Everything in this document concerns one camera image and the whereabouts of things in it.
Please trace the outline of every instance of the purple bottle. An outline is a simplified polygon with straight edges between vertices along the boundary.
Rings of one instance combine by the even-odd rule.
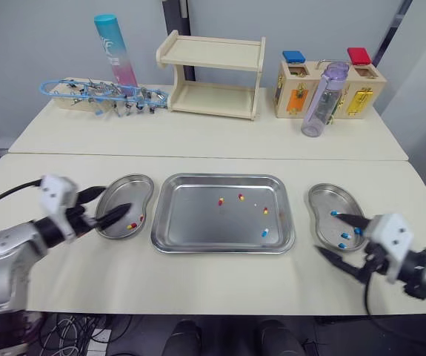
[[[309,137],[318,137],[322,134],[341,96],[348,71],[349,66],[343,62],[333,62],[326,67],[303,119],[302,133]]]

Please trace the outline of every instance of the floor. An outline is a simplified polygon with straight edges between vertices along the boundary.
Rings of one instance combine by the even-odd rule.
[[[175,325],[193,320],[202,329],[202,356],[254,356],[253,330],[263,320],[283,322],[300,343],[316,343],[319,356],[426,356],[426,349],[410,345],[378,330],[363,317],[265,317],[265,316],[134,316],[127,333],[107,347],[107,356],[129,352],[138,356],[161,356]],[[119,315],[112,335],[122,332],[127,316]],[[426,340],[426,315],[397,315],[379,319],[381,323],[412,337]],[[40,355],[34,343],[28,356]]]

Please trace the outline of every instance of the plastic water bottle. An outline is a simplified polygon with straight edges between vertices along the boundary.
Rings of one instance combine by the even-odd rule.
[[[127,49],[125,48],[117,17],[109,13],[97,15],[94,18],[94,23],[101,36],[102,47],[109,59],[117,82],[121,85],[137,86],[136,76],[127,56]]]
[[[303,119],[302,133],[318,137],[325,129],[345,86],[349,66],[343,62],[330,63],[322,74],[322,79]]]

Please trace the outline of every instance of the stainless steel tray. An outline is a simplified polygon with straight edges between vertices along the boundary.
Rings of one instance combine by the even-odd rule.
[[[163,183],[151,237],[163,252],[279,254],[292,246],[295,234],[279,179],[176,174]]]
[[[319,240],[327,247],[340,251],[355,251],[365,242],[362,235],[356,234],[349,226],[334,217],[331,212],[363,216],[362,210],[353,196],[343,188],[333,184],[318,184],[308,191],[308,200],[315,215],[315,229]],[[342,234],[349,234],[349,240]]]
[[[131,203],[130,210],[105,230],[96,229],[107,239],[124,239],[137,235],[147,219],[147,204],[153,193],[152,180],[143,174],[122,177],[107,187],[96,209],[96,218],[117,205]]]

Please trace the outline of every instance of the wooden rack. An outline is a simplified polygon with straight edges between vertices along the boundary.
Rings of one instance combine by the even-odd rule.
[[[264,63],[261,41],[179,36],[174,30],[156,51],[161,68],[173,65],[175,82],[168,110],[234,116],[254,120]],[[256,72],[254,88],[193,82],[184,79],[184,65]]]

